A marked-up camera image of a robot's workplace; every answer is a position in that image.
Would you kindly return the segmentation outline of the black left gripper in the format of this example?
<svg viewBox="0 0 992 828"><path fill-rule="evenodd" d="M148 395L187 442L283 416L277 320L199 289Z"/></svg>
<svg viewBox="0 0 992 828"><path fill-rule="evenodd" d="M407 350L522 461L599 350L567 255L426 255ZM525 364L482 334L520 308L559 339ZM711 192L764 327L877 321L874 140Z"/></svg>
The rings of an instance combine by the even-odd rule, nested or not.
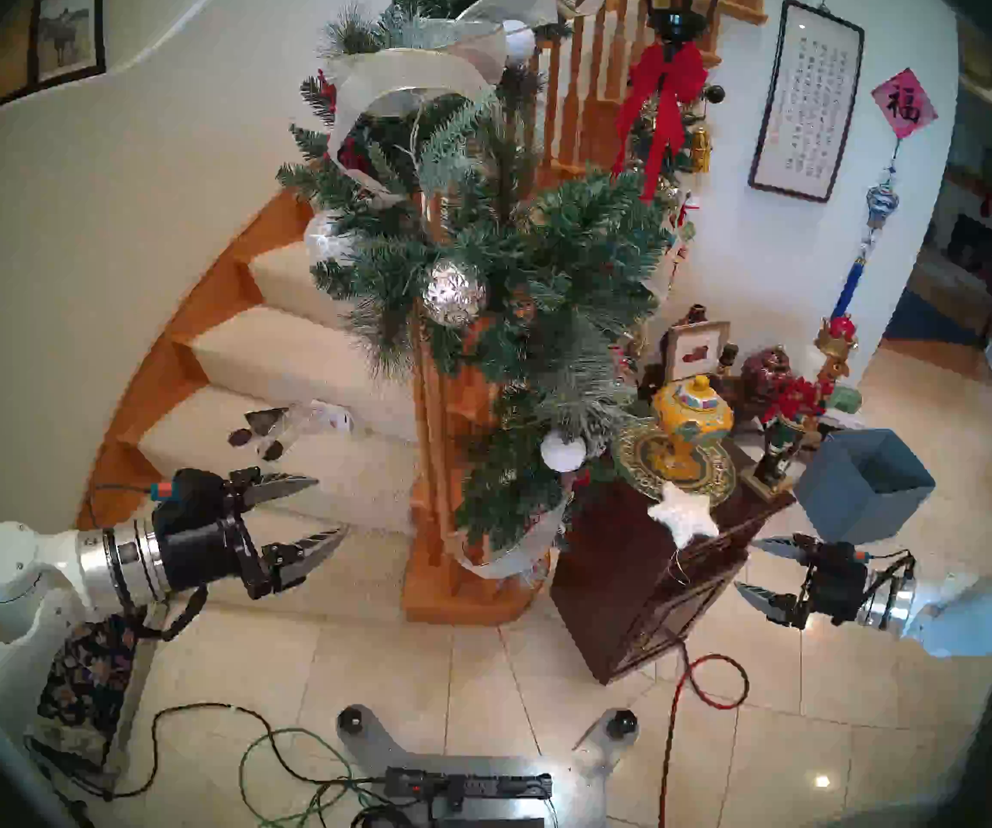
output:
<svg viewBox="0 0 992 828"><path fill-rule="evenodd" d="M153 533L171 591L237 577L251 599L279 594L304 583L331 558L349 527L320 530L296 543L254 546L243 516L258 505L297 495L318 479L243 468L221 476L184 468L153 483Z"/></svg>

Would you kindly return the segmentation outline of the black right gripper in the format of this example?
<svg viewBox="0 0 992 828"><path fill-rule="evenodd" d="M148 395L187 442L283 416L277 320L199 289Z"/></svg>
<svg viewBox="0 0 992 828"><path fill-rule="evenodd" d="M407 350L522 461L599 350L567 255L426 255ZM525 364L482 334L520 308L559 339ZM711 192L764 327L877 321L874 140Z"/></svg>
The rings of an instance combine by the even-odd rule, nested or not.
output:
<svg viewBox="0 0 992 828"><path fill-rule="evenodd" d="M743 601L768 621L804 629L811 614L828 617L835 627L856 619L868 581L866 552L849 542L823 542L806 534L755 539L753 548L807 568L798 596L733 582Z"/></svg>

